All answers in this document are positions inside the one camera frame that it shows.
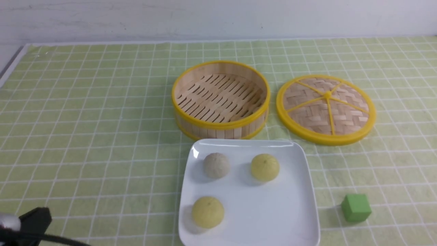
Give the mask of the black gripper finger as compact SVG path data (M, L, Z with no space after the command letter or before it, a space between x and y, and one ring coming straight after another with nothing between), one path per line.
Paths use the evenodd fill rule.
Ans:
M19 216L21 232L45 234L52 222L48 207L37 207Z

